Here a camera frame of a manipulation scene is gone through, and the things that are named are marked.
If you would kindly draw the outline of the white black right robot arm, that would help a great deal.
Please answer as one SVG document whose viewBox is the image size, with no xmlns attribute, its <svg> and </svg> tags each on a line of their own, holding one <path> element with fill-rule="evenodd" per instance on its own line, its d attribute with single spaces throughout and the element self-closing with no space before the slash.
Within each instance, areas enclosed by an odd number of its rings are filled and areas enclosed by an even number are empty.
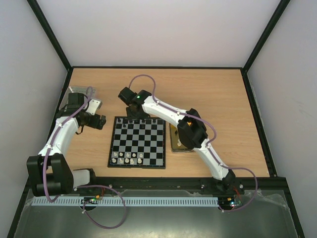
<svg viewBox="0 0 317 238">
<path fill-rule="evenodd" d="M 212 147 L 207 122 L 195 109 L 182 110 L 159 100 L 148 91 L 136 93 L 128 87 L 124 87 L 118 97 L 127 105 L 130 119 L 145 119 L 153 115 L 176 127 L 181 144 L 195 151 L 209 168 L 217 191 L 227 194 L 233 189 L 235 174 Z"/>
</svg>

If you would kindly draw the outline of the silver metal tin lid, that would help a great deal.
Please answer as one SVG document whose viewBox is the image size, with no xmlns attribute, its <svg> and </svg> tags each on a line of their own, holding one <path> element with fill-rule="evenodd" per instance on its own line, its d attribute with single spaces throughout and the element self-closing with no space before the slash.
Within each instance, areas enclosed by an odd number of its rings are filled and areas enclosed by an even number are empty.
<svg viewBox="0 0 317 238">
<path fill-rule="evenodd" d="M 61 104 L 59 106 L 59 110 L 61 110 L 62 107 L 64 107 L 67 103 L 68 103 L 68 94 L 69 93 L 83 93 L 86 96 L 88 96 L 90 94 L 90 90 L 87 91 L 87 87 L 83 87 L 83 86 L 69 86 L 62 98 Z"/>
</svg>

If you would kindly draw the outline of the gold metal tin box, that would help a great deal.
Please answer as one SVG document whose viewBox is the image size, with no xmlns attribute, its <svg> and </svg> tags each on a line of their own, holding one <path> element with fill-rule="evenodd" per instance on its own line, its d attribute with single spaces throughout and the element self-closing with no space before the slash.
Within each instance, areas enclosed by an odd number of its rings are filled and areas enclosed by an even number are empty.
<svg viewBox="0 0 317 238">
<path fill-rule="evenodd" d="M 170 144 L 172 153 L 192 153 L 193 149 L 187 148 L 183 145 L 179 139 L 179 133 L 177 127 L 172 124 L 169 125 Z"/>
</svg>

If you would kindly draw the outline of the black silver chess board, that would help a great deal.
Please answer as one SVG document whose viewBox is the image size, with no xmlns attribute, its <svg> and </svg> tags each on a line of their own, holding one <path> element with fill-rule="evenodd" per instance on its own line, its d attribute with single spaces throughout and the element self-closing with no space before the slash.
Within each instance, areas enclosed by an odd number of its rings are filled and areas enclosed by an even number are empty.
<svg viewBox="0 0 317 238">
<path fill-rule="evenodd" d="M 166 122 L 157 117 L 146 118 L 145 129 L 140 129 L 142 119 L 129 120 L 115 117 L 107 166 L 109 168 L 165 169 Z M 134 159 L 135 164 L 119 164 L 118 159 Z"/>
</svg>

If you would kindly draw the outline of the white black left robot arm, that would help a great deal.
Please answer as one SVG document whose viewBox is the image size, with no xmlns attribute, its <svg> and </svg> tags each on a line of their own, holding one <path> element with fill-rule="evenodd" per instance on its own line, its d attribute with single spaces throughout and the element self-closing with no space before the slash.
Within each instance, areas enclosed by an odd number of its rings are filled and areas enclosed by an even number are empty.
<svg viewBox="0 0 317 238">
<path fill-rule="evenodd" d="M 92 87 L 84 93 L 68 93 L 45 146 L 37 155 L 28 158 L 26 165 L 35 197 L 45 196 L 49 202 L 54 202 L 57 196 L 69 194 L 93 180 L 93 169 L 71 170 L 66 154 L 73 137 L 81 134 L 85 127 L 101 130 L 106 123 L 106 117 L 96 113 L 102 102 L 94 94 Z"/>
</svg>

